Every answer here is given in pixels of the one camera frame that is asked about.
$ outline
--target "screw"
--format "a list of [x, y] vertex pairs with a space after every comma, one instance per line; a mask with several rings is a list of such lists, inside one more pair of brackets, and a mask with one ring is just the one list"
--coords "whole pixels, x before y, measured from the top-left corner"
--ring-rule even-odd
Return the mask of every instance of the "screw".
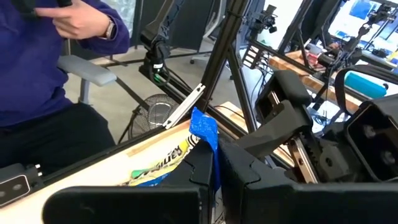
[[390, 151], [382, 152], [381, 158], [383, 162], [388, 166], [394, 165], [396, 163], [396, 159], [394, 158], [394, 155], [392, 155], [392, 152]]
[[365, 134], [365, 136], [370, 139], [373, 138], [374, 136], [376, 136], [376, 132], [374, 130], [374, 128], [370, 125], [364, 125], [363, 126], [363, 132]]
[[326, 162], [326, 164], [328, 164], [329, 167], [333, 166], [333, 162], [331, 161], [330, 158], [326, 158], [325, 162]]

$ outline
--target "hand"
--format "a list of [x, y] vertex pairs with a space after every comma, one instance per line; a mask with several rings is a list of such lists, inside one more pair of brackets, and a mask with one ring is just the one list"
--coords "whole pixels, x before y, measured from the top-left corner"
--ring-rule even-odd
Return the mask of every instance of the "hand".
[[340, 47], [340, 45], [338, 43], [331, 43], [328, 47], [330, 47], [331, 49], [338, 49]]
[[82, 0], [63, 8], [35, 8], [38, 16], [53, 19], [58, 33], [68, 39], [103, 37], [109, 26], [109, 17]]

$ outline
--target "wristwatch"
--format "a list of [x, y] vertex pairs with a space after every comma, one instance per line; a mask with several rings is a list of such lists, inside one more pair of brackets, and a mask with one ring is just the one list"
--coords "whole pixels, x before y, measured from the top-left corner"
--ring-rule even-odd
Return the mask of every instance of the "wristwatch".
[[116, 25], [114, 24], [113, 20], [109, 18], [109, 26], [106, 29], [104, 37], [100, 37], [101, 39], [104, 40], [111, 40], [113, 39], [114, 35], [116, 33]]

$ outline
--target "purple sweater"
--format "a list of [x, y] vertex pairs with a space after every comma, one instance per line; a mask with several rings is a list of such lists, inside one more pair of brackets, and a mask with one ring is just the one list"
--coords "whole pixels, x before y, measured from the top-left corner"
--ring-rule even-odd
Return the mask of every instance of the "purple sweater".
[[[97, 37], [80, 41], [96, 53], [125, 53], [129, 32], [117, 12], [97, 0], [84, 0], [116, 24], [112, 40]], [[36, 0], [37, 7], [56, 7], [56, 0]], [[26, 21], [10, 0], [0, 0], [0, 127], [21, 123], [62, 110], [72, 103], [63, 85], [68, 76], [57, 68], [65, 40], [52, 19]]]

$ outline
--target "black pants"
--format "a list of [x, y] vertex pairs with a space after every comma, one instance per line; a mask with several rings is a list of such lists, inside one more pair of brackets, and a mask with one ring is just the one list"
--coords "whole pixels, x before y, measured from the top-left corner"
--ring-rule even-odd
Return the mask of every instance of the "black pants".
[[92, 107], [76, 104], [0, 128], [0, 167], [40, 164], [40, 171], [48, 175], [112, 146], [108, 122]]

